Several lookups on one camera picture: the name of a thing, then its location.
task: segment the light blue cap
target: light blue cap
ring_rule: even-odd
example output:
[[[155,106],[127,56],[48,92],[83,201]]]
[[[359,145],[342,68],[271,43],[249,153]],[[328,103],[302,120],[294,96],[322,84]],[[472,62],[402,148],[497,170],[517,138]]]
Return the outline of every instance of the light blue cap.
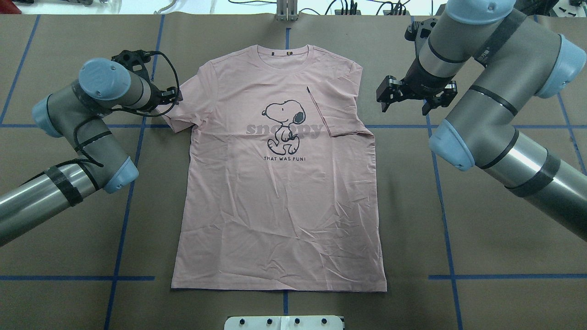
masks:
[[[97,100],[115,100],[128,92],[130,73],[119,63],[94,58],[83,64],[79,84],[84,92]]]
[[[499,21],[514,9],[515,0],[449,0],[446,14],[453,20],[470,25]]]
[[[44,130],[48,136],[52,137],[62,137],[63,135],[59,133],[55,127],[53,127],[53,123],[49,118],[49,108],[47,107],[47,102],[49,101],[49,96],[47,95],[46,98],[39,101],[39,103],[35,104],[33,107],[33,120],[39,126],[40,129]]]
[[[473,155],[465,141],[446,119],[432,134],[428,146],[430,150],[461,171],[466,171],[475,165]]]
[[[108,183],[104,186],[104,190],[111,194],[119,191],[122,187],[126,186],[127,184],[135,181],[136,178],[139,176],[139,170],[134,165],[133,161],[130,160],[130,157],[124,161],[124,164],[120,166],[116,174],[108,181]]]
[[[544,86],[536,93],[536,96],[547,99],[565,88],[566,84],[573,81],[585,66],[587,55],[585,51],[561,36],[561,50],[558,53],[556,63],[550,77]]]

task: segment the robotic arm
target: robotic arm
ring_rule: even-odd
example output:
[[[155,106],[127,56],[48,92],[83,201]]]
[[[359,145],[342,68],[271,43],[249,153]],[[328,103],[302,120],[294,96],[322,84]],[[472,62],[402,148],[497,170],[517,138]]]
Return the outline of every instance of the robotic arm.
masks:
[[[19,188],[0,196],[0,246],[100,189],[114,193],[139,172],[102,118],[112,111],[157,117],[181,101],[177,87],[159,90],[149,80],[145,63],[161,52],[123,51],[112,60],[87,61],[78,80],[33,107],[36,124],[52,137],[65,137],[79,158],[53,166]],[[158,105],[171,104],[158,115]],[[116,105],[121,109],[112,109]]]
[[[513,9],[514,0],[450,0],[438,21],[415,22],[406,77],[377,89],[383,111],[404,99],[448,106],[454,75],[471,57],[485,70],[434,132],[430,148],[461,171],[473,165],[587,241],[587,177],[510,124],[532,96],[557,94],[585,52]]]

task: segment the cartoon dog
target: cartoon dog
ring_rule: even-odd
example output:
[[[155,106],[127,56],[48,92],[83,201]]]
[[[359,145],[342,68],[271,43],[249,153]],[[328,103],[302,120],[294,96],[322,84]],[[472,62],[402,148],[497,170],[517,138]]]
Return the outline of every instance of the cartoon dog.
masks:
[[[281,124],[281,127],[275,131],[275,140],[267,141],[269,149],[279,155],[295,154],[299,149],[299,137],[289,127],[291,124],[301,124],[306,120],[302,105],[296,100],[271,103],[261,114]]]

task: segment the shirt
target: shirt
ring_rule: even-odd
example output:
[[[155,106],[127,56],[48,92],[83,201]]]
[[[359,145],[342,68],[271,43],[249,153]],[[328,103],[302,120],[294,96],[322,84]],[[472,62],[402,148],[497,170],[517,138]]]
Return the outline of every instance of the shirt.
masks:
[[[211,60],[164,117],[192,127],[173,288],[386,291],[362,67],[317,46]]]

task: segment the folded sleeve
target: folded sleeve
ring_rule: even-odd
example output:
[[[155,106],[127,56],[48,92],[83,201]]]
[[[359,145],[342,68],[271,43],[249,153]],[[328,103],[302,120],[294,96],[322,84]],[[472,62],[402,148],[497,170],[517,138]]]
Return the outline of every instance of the folded sleeve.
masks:
[[[212,63],[202,65],[195,76],[180,86],[180,90],[183,101],[163,115],[163,119],[176,133],[193,125],[200,127],[214,111],[218,98],[218,78]],[[157,111],[162,113],[168,107],[159,106]]]
[[[309,87],[330,136],[371,132],[357,115],[357,97],[363,68],[352,63],[350,72]]]

